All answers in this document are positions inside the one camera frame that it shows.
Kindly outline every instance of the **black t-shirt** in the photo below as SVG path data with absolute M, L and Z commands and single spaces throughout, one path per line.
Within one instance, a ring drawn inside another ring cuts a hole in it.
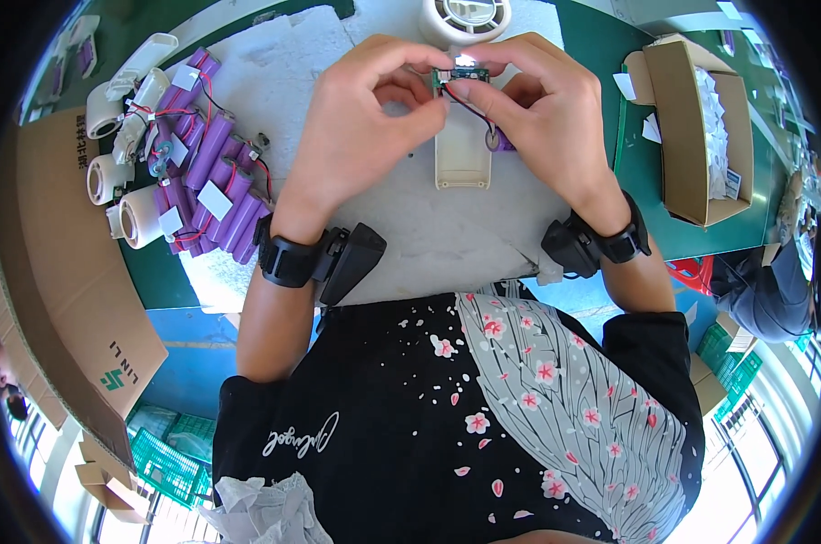
M 686 321 L 622 315 L 603 344 L 523 299 L 343 308 L 289 379 L 224 382 L 214 481 L 301 473 L 335 542 L 661 542 L 704 454 Z

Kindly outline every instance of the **hand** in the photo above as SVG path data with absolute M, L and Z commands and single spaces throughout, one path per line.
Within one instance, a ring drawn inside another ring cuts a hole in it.
M 598 78 L 534 32 L 462 52 L 492 76 L 508 63 L 522 72 L 503 91 L 470 79 L 452 82 L 451 90 L 491 118 L 529 170 L 598 234 L 625 228 L 631 212 L 607 166 Z
M 429 45 L 375 35 L 318 77 L 275 213 L 292 200 L 294 209 L 325 223 L 341 204 L 371 188 L 444 128 L 447 100 L 435 99 L 430 86 L 405 65 L 429 73 L 432 66 L 449 69 L 453 61 Z M 389 117 L 382 104 L 390 101 L 404 103 L 410 114 Z

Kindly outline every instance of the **pink flower print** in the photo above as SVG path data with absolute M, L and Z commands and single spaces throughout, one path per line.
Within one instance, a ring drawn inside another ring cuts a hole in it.
M 637 495 L 640 493 L 640 488 L 637 487 L 637 484 L 632 484 L 626 487 L 626 500 L 634 500 L 637 498 Z
M 586 408 L 583 411 L 583 425 L 596 429 L 601 426 L 601 414 L 598 413 L 598 408 Z
M 577 347 L 579 347 L 579 349 L 585 349 L 586 348 L 586 341 L 581 339 L 579 336 L 577 336 L 576 332 L 571 333 L 570 340 L 571 340 L 571 343 L 576 345 Z
M 467 431 L 469 433 L 483 434 L 486 432 L 486 428 L 489 427 L 489 419 L 486 419 L 482 412 L 477 412 L 466 417 L 465 424 L 468 426 Z
M 523 393 L 520 404 L 522 404 L 522 408 L 534 412 L 538 408 L 537 394 L 534 391 L 529 393 Z
M 487 321 L 486 324 L 483 325 L 483 334 L 486 338 L 501 340 L 501 335 L 504 333 L 506 328 L 507 327 L 504 326 L 504 320 L 501 318 L 495 318 L 495 320 Z
M 547 361 L 546 363 L 538 364 L 538 371 L 534 376 L 534 380 L 541 384 L 547 384 L 547 386 L 552 385 L 552 378 L 556 375 L 555 366 L 553 366 L 552 361 Z
M 429 336 L 429 340 L 435 347 L 435 357 L 444 357 L 449 359 L 450 355 L 457 354 L 459 352 L 459 350 L 450 345 L 450 341 L 448 339 L 439 340 L 437 335 L 432 334 Z
M 562 480 L 548 480 L 540 484 L 547 499 L 564 499 L 568 486 Z

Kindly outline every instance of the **table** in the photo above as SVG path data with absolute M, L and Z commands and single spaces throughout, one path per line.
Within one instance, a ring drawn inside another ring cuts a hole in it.
M 612 16 L 571 0 L 548 1 L 558 8 L 567 52 L 601 80 L 605 143 L 612 161 L 616 147 L 620 94 L 611 74 L 620 71 L 622 61 L 628 53 L 650 44 L 654 38 Z M 94 2 L 87 12 L 102 16 L 96 37 L 100 54 L 100 65 L 97 66 L 97 70 L 101 76 L 97 75 L 95 80 L 91 78 L 85 81 L 73 78 L 77 80 L 68 83 L 67 90 L 56 106 L 57 109 L 85 103 L 92 87 L 116 71 L 147 36 L 155 31 L 174 28 L 187 17 L 212 3 L 211 0 L 168 0 L 137 5 L 133 10 L 131 3 L 117 0 Z M 292 14 L 313 5 L 332 5 L 339 16 L 350 16 L 353 13 L 351 0 L 289 0 L 223 26 L 200 42 L 179 51 L 164 65 L 172 65 L 199 45 L 208 46 L 249 27 L 255 16 L 269 11 L 274 11 L 278 15 Z M 724 55 L 717 48 L 717 32 L 691 34 L 690 38 L 703 44 L 713 53 Z M 772 72 L 753 64 L 753 52 L 748 48 L 748 44 L 741 41 L 743 36 L 738 35 L 736 38 L 737 56 L 724 56 L 723 59 L 743 75 L 750 102 L 765 115 L 768 112 L 765 99 L 769 102 L 769 98 L 762 90 L 772 84 L 767 76 L 773 79 L 775 77 Z M 753 89 L 759 90 L 757 98 L 751 94 Z M 672 219 L 664 209 L 661 201 L 660 146 L 640 136 L 642 119 L 654 108 L 632 103 L 627 105 L 626 142 L 619 181 L 638 203 L 647 227 L 655 236 L 664 257 L 668 260 L 696 257 L 764 244 L 766 233 L 773 224 L 776 208 L 782 197 L 787 173 L 762 132 L 753 125 L 755 174 L 752 206 L 730 219 L 701 229 Z M 785 138 L 784 134 L 778 134 L 776 131 L 775 136 L 778 141 L 781 137 Z M 180 261 L 177 256 L 171 255 L 167 245 L 153 244 L 134 251 L 124 242 L 120 243 L 133 284 L 145 308 L 198 306 L 198 300 L 189 286 Z

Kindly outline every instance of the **forearm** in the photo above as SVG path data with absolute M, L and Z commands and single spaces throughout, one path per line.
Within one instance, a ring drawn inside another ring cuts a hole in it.
M 270 235 L 314 245 L 328 218 L 327 212 L 318 211 L 303 199 L 282 195 L 274 210 Z M 262 269 L 256 267 L 238 330 L 238 374 L 260 383 L 288 377 L 308 350 L 313 319 L 313 281 L 299 289 L 281 287 L 265 279 Z
M 631 222 L 628 202 L 615 177 L 612 173 L 609 176 L 611 178 L 602 182 L 599 190 L 574 208 L 596 233 L 604 237 L 615 236 Z M 607 293 L 616 306 L 629 313 L 676 310 L 670 274 L 652 236 L 649 237 L 649 248 L 651 255 L 641 253 L 620 265 L 601 257 Z

